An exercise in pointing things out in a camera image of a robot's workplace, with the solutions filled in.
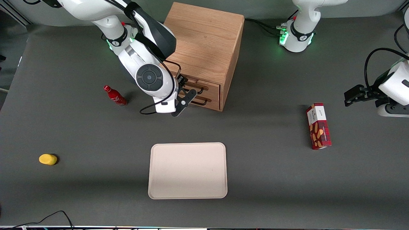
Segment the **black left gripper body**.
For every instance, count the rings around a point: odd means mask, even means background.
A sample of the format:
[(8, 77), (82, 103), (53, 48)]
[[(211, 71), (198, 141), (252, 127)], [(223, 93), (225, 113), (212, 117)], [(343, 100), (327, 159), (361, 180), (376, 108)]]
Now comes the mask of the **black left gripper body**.
[(374, 104), (376, 108), (380, 108), (386, 104), (390, 103), (390, 98), (384, 94), (379, 88), (374, 84), (372, 86), (366, 86), (363, 88), (365, 93), (364, 95), (364, 102), (374, 100)]

